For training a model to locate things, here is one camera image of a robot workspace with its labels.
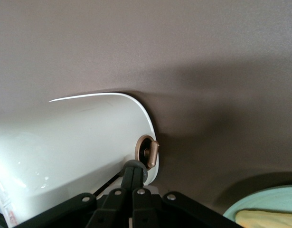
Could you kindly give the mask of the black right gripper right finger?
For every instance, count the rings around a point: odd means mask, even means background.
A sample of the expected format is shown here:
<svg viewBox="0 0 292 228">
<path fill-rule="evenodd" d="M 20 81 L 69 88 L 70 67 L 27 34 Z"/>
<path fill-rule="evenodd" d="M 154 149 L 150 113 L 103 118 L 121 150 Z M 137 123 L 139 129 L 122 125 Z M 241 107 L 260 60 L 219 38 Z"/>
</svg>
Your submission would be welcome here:
<svg viewBox="0 0 292 228">
<path fill-rule="evenodd" d="M 152 195 L 143 185 L 142 168 L 132 178 L 132 226 L 134 228 L 239 228 L 235 222 L 186 195 L 171 191 Z"/>
</svg>

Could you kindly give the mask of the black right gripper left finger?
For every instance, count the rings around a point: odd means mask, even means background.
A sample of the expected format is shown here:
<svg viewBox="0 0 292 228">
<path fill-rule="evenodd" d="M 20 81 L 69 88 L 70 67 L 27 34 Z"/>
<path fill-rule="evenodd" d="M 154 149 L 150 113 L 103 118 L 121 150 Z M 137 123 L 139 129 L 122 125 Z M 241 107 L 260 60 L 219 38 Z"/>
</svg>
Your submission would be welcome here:
<svg viewBox="0 0 292 228">
<path fill-rule="evenodd" d="M 134 167 L 123 169 L 122 183 L 96 199 L 82 193 L 19 225 L 18 228 L 128 228 L 132 216 Z"/>
</svg>

